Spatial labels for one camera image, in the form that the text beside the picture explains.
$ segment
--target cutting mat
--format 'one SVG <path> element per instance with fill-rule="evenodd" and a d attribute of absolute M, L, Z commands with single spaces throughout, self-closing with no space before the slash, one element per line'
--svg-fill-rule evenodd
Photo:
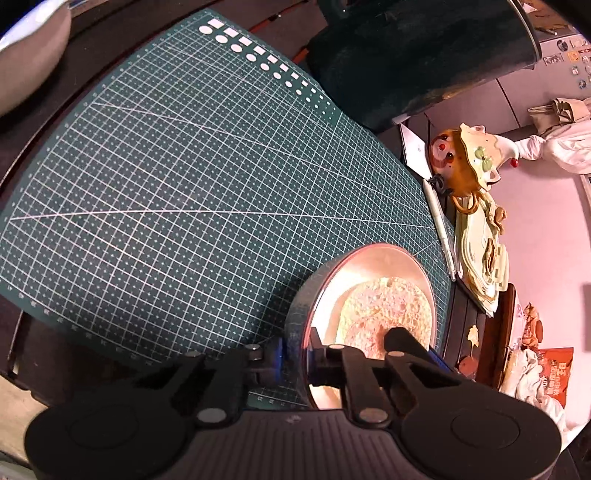
<path fill-rule="evenodd" d="M 137 368 L 282 333 L 297 289 L 371 242 L 450 283 L 419 184 L 318 84 L 203 10 L 65 118 L 0 218 L 0 293 Z M 260 390 L 259 406 L 300 401 Z"/>

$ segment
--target silver screw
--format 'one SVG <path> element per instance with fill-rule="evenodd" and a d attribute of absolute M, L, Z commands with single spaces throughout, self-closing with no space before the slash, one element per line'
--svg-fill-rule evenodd
<path fill-rule="evenodd" d="M 226 412 L 221 408 L 204 408 L 197 414 L 197 419 L 203 423 L 220 423 L 226 417 Z"/>
<path fill-rule="evenodd" d="M 381 408 L 364 408 L 359 412 L 359 419 L 365 423 L 382 423 L 388 419 L 388 414 Z"/>

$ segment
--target snack bag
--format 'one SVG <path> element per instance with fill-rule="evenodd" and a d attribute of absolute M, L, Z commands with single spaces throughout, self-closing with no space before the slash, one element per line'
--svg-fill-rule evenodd
<path fill-rule="evenodd" d="M 566 406 L 566 389 L 573 366 L 573 351 L 572 347 L 565 347 L 540 348 L 536 352 L 538 365 L 544 368 L 540 374 L 544 394 L 558 400 L 563 407 Z"/>

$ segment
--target beige floor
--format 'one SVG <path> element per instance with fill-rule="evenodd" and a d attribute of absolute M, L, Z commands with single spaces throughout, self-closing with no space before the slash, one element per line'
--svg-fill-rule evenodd
<path fill-rule="evenodd" d="M 25 431 L 35 415 L 44 409 L 29 392 L 0 377 L 0 450 L 26 461 Z"/>

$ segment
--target wooden table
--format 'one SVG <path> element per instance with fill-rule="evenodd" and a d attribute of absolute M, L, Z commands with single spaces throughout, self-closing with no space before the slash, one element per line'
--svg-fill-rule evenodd
<path fill-rule="evenodd" d="M 80 14 L 73 19 L 69 45 L 50 78 L 0 118 L 0 208 L 54 126 L 95 81 L 151 37 L 205 7 L 292 59 L 326 26 L 318 6 L 306 0 L 109 0 Z M 428 123 L 419 118 L 411 128 L 428 140 Z M 398 127 L 380 138 L 400 157 Z M 486 316 L 461 282 L 453 285 L 449 305 L 443 358 L 454 366 L 469 353 L 468 330 L 478 325 L 482 332 Z M 130 368 L 70 342 L 1 297 L 0 309 L 0 375 L 31 390 L 44 404 L 64 402 L 76 390 L 132 374 Z"/>

